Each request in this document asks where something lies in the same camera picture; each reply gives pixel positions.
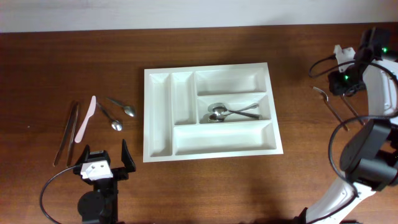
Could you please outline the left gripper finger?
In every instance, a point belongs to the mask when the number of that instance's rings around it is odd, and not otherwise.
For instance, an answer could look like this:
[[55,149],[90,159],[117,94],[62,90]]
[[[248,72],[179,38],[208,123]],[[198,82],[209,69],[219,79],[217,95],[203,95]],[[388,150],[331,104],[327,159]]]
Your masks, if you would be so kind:
[[126,173],[136,171],[135,162],[133,161],[133,159],[129,153],[129,150],[127,148],[127,142],[125,139],[122,140],[121,161],[124,164],[123,170]]
[[90,155],[90,146],[87,144],[81,154],[81,156],[78,158],[78,160],[76,161],[75,165],[76,166],[80,166],[84,163],[87,162],[88,157]]

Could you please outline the steel teaspoon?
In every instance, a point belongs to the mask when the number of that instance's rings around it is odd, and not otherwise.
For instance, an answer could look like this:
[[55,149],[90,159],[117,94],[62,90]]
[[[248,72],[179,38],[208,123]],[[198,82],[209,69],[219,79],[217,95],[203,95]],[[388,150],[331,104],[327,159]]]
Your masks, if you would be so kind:
[[111,123],[111,127],[114,130],[116,130],[116,131],[123,130],[123,126],[120,121],[114,119],[100,103],[97,102],[96,105],[103,112],[103,114],[109,119],[109,122]]
[[114,100],[112,98],[106,98],[106,99],[111,101],[115,105],[120,106],[128,116],[135,117],[136,111],[135,111],[135,109],[132,106],[125,105],[123,102],[120,102],[118,100]]

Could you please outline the steel kitchen tongs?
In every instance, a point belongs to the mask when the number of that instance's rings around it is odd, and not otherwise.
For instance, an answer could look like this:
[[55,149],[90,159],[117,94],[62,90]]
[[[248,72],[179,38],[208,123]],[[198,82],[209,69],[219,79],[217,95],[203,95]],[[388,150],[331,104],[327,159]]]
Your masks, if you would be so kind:
[[68,144],[67,147],[67,161],[66,161],[66,168],[70,167],[71,161],[72,161],[72,151],[73,151],[73,145],[74,145],[74,137],[75,137],[75,130],[76,130],[76,124],[78,121],[78,115],[79,115],[79,109],[80,109],[80,104],[77,101],[74,101],[70,110],[70,114],[68,117],[68,121],[65,126],[65,130],[63,132],[62,140],[59,146],[59,149],[55,155],[55,159],[53,161],[53,166],[57,166],[63,149],[65,148],[66,144]]

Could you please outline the steel tablespoon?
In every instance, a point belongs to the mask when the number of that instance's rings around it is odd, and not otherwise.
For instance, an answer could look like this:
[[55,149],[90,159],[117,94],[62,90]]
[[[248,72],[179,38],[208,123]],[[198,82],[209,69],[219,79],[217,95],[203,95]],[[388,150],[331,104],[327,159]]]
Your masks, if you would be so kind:
[[262,116],[260,114],[251,114],[251,113],[246,112],[248,110],[252,110],[257,107],[258,107],[258,105],[254,105],[254,106],[250,106],[247,108],[243,108],[238,111],[233,111],[233,110],[228,110],[225,106],[218,106],[213,109],[213,114],[209,116],[209,119],[214,120],[214,121],[224,121],[225,118],[228,116],[227,113],[234,113],[234,114],[238,114],[238,115],[245,116],[248,118],[253,118],[253,119],[262,119]]
[[208,107],[208,109],[210,110],[210,114],[208,115],[208,121],[211,123],[220,123],[223,122],[226,117],[231,114],[238,114],[248,118],[260,120],[262,119],[262,116],[260,114],[247,113],[247,111],[256,109],[258,107],[259,105],[255,103],[240,110],[230,110],[223,103],[213,103]]

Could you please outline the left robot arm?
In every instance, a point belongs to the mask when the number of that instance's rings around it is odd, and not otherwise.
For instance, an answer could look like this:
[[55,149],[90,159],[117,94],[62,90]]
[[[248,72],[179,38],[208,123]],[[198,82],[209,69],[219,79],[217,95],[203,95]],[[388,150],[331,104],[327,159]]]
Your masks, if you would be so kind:
[[73,169],[75,175],[93,187],[80,197],[77,205],[83,223],[118,222],[118,182],[128,180],[129,173],[136,171],[136,165],[122,140],[122,167],[112,168],[107,151],[91,152],[85,146]]

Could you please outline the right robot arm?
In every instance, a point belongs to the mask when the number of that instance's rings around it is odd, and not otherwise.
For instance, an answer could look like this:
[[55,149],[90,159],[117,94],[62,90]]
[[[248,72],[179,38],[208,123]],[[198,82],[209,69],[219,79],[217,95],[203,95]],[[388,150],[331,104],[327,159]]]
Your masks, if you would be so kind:
[[[355,113],[340,121],[328,143],[328,160],[337,175],[325,195],[304,208],[293,223],[343,223],[364,199],[385,187],[397,185],[397,151],[382,150],[385,143],[397,149],[397,52],[388,48],[391,32],[373,27],[363,32],[357,50],[335,46],[329,58],[338,64],[325,70],[329,90],[341,98],[366,91],[368,113]],[[333,160],[338,131],[359,121],[362,128]]]

